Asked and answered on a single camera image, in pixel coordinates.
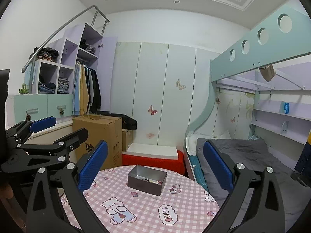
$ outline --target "blue box on shelf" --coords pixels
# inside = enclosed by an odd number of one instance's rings
[[[284,113],[288,114],[290,111],[290,104],[289,103],[284,103]]]

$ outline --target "white pillow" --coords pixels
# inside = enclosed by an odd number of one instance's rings
[[[210,135],[194,133],[193,131],[190,131],[188,133],[188,136],[186,137],[186,148],[187,148],[188,154],[191,156],[195,156],[197,154],[197,139],[198,138],[231,139],[229,131],[226,131],[225,133],[221,134],[219,137],[213,137]]]

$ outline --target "lavender cabinet door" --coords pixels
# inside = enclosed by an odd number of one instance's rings
[[[114,53],[117,37],[103,37],[97,63],[97,78],[101,95],[101,111],[110,111],[110,90],[112,70],[114,67]]]

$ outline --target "metal handrail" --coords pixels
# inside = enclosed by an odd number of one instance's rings
[[[35,65],[35,57],[37,56],[37,54],[42,50],[42,48],[57,34],[59,33],[62,29],[64,29],[68,24],[70,24],[73,20],[75,20],[76,18],[78,18],[80,15],[84,14],[86,11],[90,10],[91,8],[95,8],[96,9],[96,12],[95,12],[95,15],[94,15],[94,18],[93,18],[93,21],[92,21],[92,26],[94,25],[95,23],[95,19],[96,19],[96,16],[98,14],[98,12],[105,18],[105,24],[104,24],[104,27],[103,27],[103,30],[102,30],[102,34],[104,34],[104,30],[106,28],[106,24],[107,22],[110,22],[108,20],[108,18],[100,11],[100,9],[96,6],[96,5],[92,5],[90,7],[88,7],[87,9],[85,9],[84,11],[80,12],[79,14],[77,14],[75,17],[71,18],[68,22],[66,22],[65,24],[63,24],[60,28],[58,28],[51,36],[49,36],[47,38],[46,41],[43,42],[43,44],[31,55],[31,57],[29,58],[29,60],[27,61],[27,63],[24,65],[24,67],[22,68],[21,72],[24,73],[27,69],[27,67],[30,65],[31,61],[33,61],[33,66],[31,68],[31,70],[33,70],[34,68],[34,65]],[[32,76],[33,76],[33,71],[30,72],[30,80],[32,80]]]

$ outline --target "mint green drawer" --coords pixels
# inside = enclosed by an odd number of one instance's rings
[[[73,115],[73,95],[72,94],[49,94],[48,95],[48,116],[61,118]]]
[[[15,123],[26,119],[29,114],[32,120],[48,117],[47,95],[14,95]]]

